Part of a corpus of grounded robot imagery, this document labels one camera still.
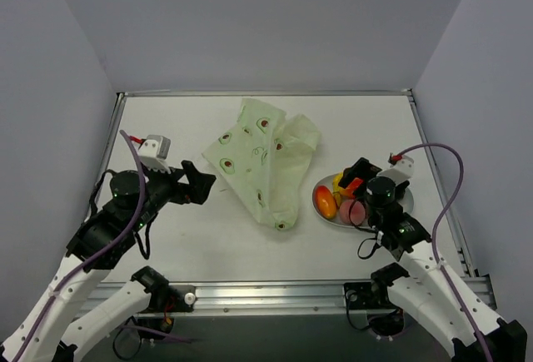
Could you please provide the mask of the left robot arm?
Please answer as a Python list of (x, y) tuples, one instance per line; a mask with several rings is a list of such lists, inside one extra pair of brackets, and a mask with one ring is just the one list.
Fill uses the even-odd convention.
[(190, 161), (168, 171), (138, 164), (135, 171), (112, 171), (111, 200), (91, 207), (67, 245), (52, 281), (19, 328), (1, 344), (3, 361), (79, 361), (103, 336), (131, 315), (159, 311), (170, 299), (180, 300), (167, 279), (145, 266), (109, 300), (81, 319), (76, 316), (87, 298), (137, 245), (150, 255), (149, 232), (168, 203), (203, 204), (215, 183)]

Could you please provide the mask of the orange fake fruit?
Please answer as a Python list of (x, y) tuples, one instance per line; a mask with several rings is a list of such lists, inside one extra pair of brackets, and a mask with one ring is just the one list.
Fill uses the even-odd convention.
[(314, 201), (316, 208), (322, 217), (331, 220), (336, 216), (336, 202), (331, 191), (326, 186), (318, 186), (315, 189)]

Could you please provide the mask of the red fake apple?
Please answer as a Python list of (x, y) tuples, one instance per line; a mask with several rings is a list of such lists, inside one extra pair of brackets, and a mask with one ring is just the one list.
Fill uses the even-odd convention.
[(341, 194), (345, 197), (354, 198), (355, 191), (363, 184), (364, 181), (360, 178), (355, 178), (351, 181), (349, 185), (341, 188)]

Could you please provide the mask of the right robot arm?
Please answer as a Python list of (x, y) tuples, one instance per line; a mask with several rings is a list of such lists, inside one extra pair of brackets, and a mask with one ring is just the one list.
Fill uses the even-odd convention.
[(524, 327), (502, 318), (449, 268), (435, 236), (398, 201), (413, 175), (413, 160), (393, 156), (391, 162), (382, 170), (360, 158), (339, 180), (363, 205), (364, 229), (372, 233), (375, 249), (394, 259), (371, 274), (372, 300), (414, 318), (453, 361), (525, 360)]

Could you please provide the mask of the yellow fake banana bunch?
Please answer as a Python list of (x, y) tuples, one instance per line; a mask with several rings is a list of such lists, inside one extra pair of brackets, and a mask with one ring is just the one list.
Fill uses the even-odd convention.
[(354, 198), (352, 191), (347, 190), (346, 188), (343, 188), (343, 187), (341, 187), (339, 185), (340, 180), (342, 179), (342, 177), (343, 177), (343, 174), (340, 172), (334, 177), (334, 179), (332, 181), (332, 195), (333, 195), (333, 198), (334, 198), (334, 200), (336, 202), (336, 206), (337, 207), (340, 207), (341, 203), (345, 199), (353, 199)]

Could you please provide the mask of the pink fake peach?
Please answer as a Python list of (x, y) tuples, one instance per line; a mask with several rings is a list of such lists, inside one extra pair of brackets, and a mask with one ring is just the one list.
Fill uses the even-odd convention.
[(366, 219), (365, 207), (356, 200), (344, 200), (341, 203), (339, 214), (341, 222), (350, 226), (360, 226)]

